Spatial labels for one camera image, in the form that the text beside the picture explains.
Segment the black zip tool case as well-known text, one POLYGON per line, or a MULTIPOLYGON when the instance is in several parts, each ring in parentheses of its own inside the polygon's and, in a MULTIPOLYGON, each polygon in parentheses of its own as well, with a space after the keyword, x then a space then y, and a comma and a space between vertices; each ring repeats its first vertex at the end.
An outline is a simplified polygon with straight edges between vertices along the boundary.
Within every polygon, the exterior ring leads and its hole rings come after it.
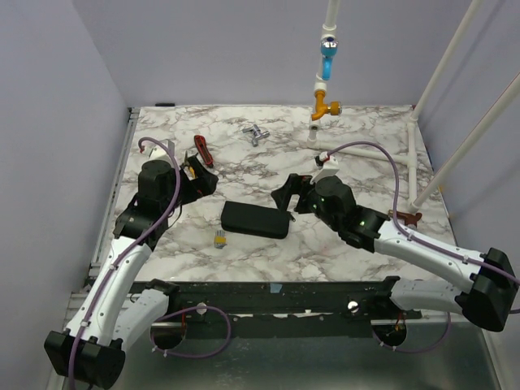
POLYGON ((295 219, 277 208, 225 201, 220 221, 226 232, 282 240, 295 219))

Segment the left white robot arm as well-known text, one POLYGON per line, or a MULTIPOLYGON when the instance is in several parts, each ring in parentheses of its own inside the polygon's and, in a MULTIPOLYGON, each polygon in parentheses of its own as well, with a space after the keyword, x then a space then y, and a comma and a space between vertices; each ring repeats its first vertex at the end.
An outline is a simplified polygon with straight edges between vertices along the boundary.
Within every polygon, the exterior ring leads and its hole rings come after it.
POLYGON ((218 178, 187 157, 179 170, 167 161, 150 160, 141 167, 138 187, 115 221, 110 250, 88 296, 63 331, 51 331, 44 349, 58 375, 99 388, 119 378, 126 353, 156 318, 174 319, 180 301, 169 282, 154 282, 123 313, 133 282, 169 228, 174 208, 211 195, 218 178))

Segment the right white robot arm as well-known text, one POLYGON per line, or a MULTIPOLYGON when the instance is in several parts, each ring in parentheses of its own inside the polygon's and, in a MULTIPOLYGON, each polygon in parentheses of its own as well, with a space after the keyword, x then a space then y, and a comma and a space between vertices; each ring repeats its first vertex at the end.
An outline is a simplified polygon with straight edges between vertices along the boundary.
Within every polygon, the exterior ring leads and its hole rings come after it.
POLYGON ((396 281, 373 300, 379 316, 436 310, 460 314, 491 332, 504 330, 519 282, 503 251, 463 249, 397 225, 388 215, 358 205, 351 188, 335 175, 313 182, 308 175, 291 174, 271 196, 279 210, 287 210, 297 196, 296 213, 315 215, 355 249, 398 258, 438 276, 396 281))

